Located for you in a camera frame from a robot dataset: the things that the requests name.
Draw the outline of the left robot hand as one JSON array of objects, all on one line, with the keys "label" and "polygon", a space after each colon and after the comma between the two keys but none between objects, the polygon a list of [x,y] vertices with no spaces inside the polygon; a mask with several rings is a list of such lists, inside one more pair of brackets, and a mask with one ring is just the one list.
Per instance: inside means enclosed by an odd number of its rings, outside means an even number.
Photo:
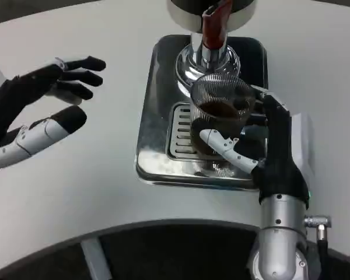
[{"label": "left robot hand", "polygon": [[[87,115],[79,105],[93,97],[91,87],[103,84],[98,73],[105,68],[105,61],[88,56],[69,61],[56,58],[13,79],[0,71],[0,170],[31,158],[82,128]],[[70,106],[30,125],[9,128],[27,106],[43,96],[54,96]]]}]

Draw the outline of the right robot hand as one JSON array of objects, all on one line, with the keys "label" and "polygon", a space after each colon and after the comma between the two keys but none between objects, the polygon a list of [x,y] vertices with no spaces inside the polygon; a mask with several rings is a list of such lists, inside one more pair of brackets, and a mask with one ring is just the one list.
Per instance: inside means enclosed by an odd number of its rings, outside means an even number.
[{"label": "right robot hand", "polygon": [[267,120],[267,155],[252,159],[238,153],[239,138],[224,138],[220,126],[214,124],[196,131],[203,143],[232,165],[251,174],[260,190],[259,201],[275,194],[289,195],[309,205],[309,187],[313,181],[310,159],[310,118],[306,114],[291,115],[278,97],[267,89],[252,85],[250,90],[262,103]]}]

